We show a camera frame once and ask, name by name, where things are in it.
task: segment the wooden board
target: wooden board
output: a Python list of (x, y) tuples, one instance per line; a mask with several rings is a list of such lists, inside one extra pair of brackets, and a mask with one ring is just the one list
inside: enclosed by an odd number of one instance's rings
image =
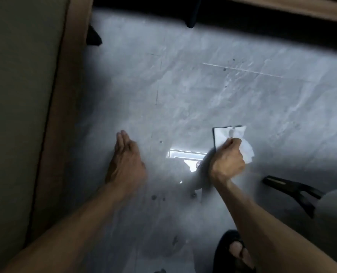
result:
[(82, 83), (82, 51), (92, 5), (93, 0), (70, 0), (67, 7), (27, 243), (51, 227), (57, 212), (74, 133), (76, 101)]
[(337, 1), (332, 0), (234, 0), (266, 8), (337, 22)]

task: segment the forearm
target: forearm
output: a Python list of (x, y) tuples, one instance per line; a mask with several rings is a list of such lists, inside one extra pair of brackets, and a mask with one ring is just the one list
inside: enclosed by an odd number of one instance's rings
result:
[(68, 271), (121, 199), (121, 193), (106, 184), (89, 202), (21, 251), (2, 272)]
[(294, 230), (267, 213), (231, 181), (215, 184), (263, 272), (337, 272), (337, 263)]

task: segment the person's right arm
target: person's right arm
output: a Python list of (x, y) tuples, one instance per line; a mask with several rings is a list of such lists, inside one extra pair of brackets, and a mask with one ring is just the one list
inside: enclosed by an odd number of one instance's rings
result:
[(257, 271), (337, 272), (337, 263), (303, 236), (263, 210), (230, 180), (244, 169), (241, 140), (228, 139), (210, 165), (210, 178), (223, 198)]

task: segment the hand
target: hand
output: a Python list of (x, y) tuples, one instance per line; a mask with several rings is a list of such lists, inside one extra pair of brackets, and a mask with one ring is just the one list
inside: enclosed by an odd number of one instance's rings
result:
[(209, 175), (213, 182), (226, 183), (227, 180), (243, 171), (246, 164), (239, 151), (241, 142), (241, 139), (229, 138), (216, 152), (209, 168)]
[(137, 143), (122, 130), (117, 133), (114, 156), (109, 164), (105, 182), (112, 182), (123, 197), (134, 193), (146, 179), (146, 167)]

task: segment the dark spot on floor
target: dark spot on floor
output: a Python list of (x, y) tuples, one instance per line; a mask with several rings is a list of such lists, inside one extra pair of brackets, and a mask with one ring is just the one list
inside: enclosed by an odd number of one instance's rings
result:
[(172, 246), (175, 246), (176, 243), (179, 242), (179, 238), (177, 236), (174, 236), (174, 240), (172, 241)]

